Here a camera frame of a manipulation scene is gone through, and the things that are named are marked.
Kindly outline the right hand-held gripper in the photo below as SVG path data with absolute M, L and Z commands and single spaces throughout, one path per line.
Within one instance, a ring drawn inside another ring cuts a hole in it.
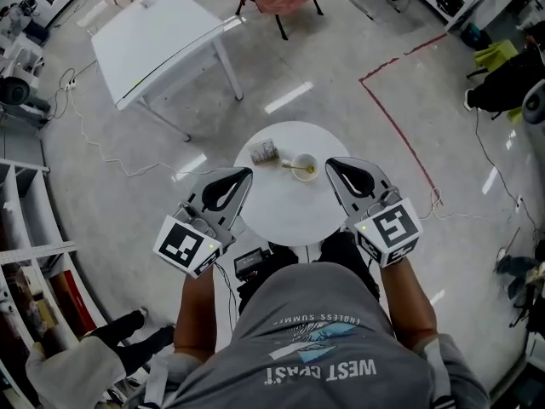
M 409 199 L 377 165 L 352 157 L 327 159 L 325 172 L 358 245 L 382 268 L 411 253 L 423 229 Z

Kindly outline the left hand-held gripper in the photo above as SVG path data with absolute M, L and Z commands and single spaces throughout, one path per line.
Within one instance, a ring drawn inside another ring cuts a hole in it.
M 176 213 L 165 217 L 153 252 L 184 274 L 201 276 L 235 242 L 231 229 L 252 180 L 248 167 L 203 173 Z

